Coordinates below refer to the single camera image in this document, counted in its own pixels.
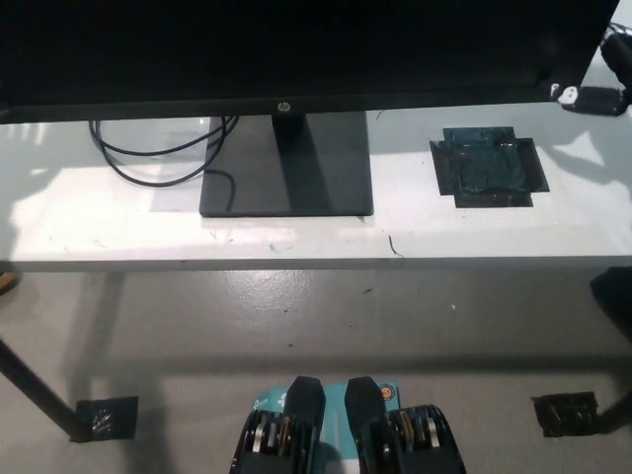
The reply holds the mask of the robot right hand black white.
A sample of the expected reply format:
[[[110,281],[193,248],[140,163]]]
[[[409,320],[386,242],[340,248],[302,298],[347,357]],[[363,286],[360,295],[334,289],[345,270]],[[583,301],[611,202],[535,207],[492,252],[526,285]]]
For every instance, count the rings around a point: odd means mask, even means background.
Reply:
[[[599,44],[599,51],[620,88],[554,83],[550,87],[550,97],[567,112],[620,117],[631,105],[631,29],[611,23]]]

